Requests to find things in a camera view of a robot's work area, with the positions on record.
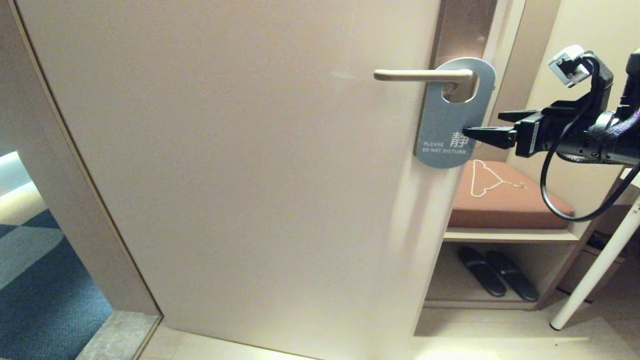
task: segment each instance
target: shelf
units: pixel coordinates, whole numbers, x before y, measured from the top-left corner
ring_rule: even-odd
[[[472,243],[554,243],[578,241],[567,229],[475,229],[450,227],[444,241]]]
[[[427,292],[426,307],[533,309],[536,305],[522,300],[508,285],[503,297],[489,295],[458,259],[456,249],[457,245],[453,243],[442,244]]]

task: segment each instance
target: beige wall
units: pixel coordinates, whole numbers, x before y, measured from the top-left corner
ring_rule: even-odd
[[[639,24],[638,0],[563,0],[527,107],[542,108],[555,100],[574,100],[589,90],[589,81],[571,89],[564,87],[547,67],[547,60],[561,49],[580,44],[594,51],[613,71],[609,110],[614,110],[627,78],[627,57],[640,47]],[[510,152],[507,162],[538,180],[543,160],[544,153],[523,159]],[[554,193],[576,207],[578,215],[584,215],[599,205],[619,170],[619,166],[578,165],[556,158],[547,183]],[[579,224],[575,230],[581,232],[585,226]]]

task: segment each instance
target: slipper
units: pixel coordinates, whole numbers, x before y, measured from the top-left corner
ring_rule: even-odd
[[[489,251],[486,253],[486,259],[523,300],[538,301],[540,296],[536,288],[507,255],[499,251]]]
[[[470,247],[464,246],[458,249],[458,257],[462,263],[474,274],[480,285],[494,297],[503,297],[507,288],[495,274],[489,263],[480,253]]]

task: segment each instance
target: seat cushion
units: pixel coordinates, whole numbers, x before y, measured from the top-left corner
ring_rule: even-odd
[[[465,165],[460,187],[453,203],[449,227],[484,227],[502,229],[564,229],[568,222],[555,216],[540,195],[540,186],[511,165],[499,161],[476,162],[476,179],[471,189],[474,162]],[[518,186],[502,183],[500,179]],[[554,206],[567,215],[573,208],[549,194]]]

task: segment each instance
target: white door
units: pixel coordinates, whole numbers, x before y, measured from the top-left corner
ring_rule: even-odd
[[[458,169],[413,156],[438,1],[18,1],[173,327],[399,359]]]

